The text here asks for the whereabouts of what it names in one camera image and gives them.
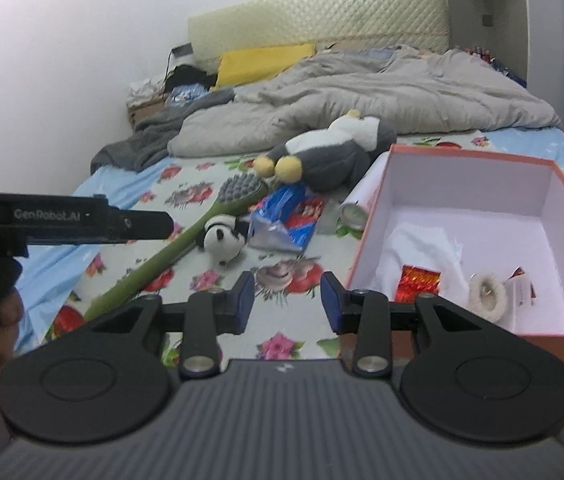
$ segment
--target panda's head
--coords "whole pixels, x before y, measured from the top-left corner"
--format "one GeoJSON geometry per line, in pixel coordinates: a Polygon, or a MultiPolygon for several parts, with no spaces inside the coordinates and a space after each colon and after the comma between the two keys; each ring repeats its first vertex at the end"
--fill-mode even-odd
{"type": "Polygon", "coordinates": [[[195,243],[220,264],[228,263],[246,245],[246,232],[234,216],[212,217],[197,234],[195,243]]]}

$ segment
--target stuffed toy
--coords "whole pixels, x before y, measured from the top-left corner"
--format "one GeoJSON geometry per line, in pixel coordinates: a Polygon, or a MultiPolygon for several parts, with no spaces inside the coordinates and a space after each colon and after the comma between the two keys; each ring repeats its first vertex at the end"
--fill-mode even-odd
{"type": "Polygon", "coordinates": [[[301,181],[316,192],[342,184],[352,187],[396,141],[395,132],[382,126],[378,118],[361,118],[359,111],[350,110],[328,129],[300,134],[260,155],[253,170],[261,178],[275,175],[285,184],[301,181]]]}
{"type": "Polygon", "coordinates": [[[249,223],[232,215],[217,215],[209,219],[195,238],[195,244],[208,252],[213,262],[225,265],[246,245],[249,223]]]}

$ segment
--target silver screw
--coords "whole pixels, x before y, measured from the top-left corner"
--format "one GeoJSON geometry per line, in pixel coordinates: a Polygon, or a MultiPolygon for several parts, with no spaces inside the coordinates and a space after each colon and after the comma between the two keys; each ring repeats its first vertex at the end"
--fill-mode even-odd
{"type": "Polygon", "coordinates": [[[184,361],[184,367],[194,374],[207,372],[213,366],[215,366],[215,361],[205,355],[193,355],[184,361]]]}
{"type": "Polygon", "coordinates": [[[360,357],[357,361],[357,367],[364,372],[375,374],[388,368],[389,362],[379,355],[367,355],[360,357]]]}

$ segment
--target headboard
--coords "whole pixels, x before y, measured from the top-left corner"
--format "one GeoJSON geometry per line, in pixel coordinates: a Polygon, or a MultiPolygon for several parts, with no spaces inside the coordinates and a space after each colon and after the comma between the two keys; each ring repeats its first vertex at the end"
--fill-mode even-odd
{"type": "Polygon", "coordinates": [[[258,0],[188,20],[195,61],[216,72],[229,50],[342,40],[366,46],[449,47],[446,0],[258,0]]]}

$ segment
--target brush handle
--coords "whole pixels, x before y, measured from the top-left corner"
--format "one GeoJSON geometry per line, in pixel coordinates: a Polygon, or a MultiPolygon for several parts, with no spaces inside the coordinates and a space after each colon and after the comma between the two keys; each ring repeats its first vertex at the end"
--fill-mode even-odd
{"type": "Polygon", "coordinates": [[[136,270],[133,270],[117,282],[108,292],[95,298],[84,314],[85,321],[91,321],[97,316],[106,314],[121,306],[125,301],[130,300],[138,294],[146,285],[151,283],[161,272],[164,272],[178,257],[195,242],[195,236],[204,229],[204,225],[213,216],[219,214],[230,214],[238,216],[246,212],[254,203],[267,195],[268,187],[262,183],[260,188],[254,193],[235,200],[234,202],[219,202],[216,200],[209,210],[202,215],[202,218],[195,222],[190,228],[186,229],[169,245],[159,251],[155,256],[150,257],[136,270]]]}

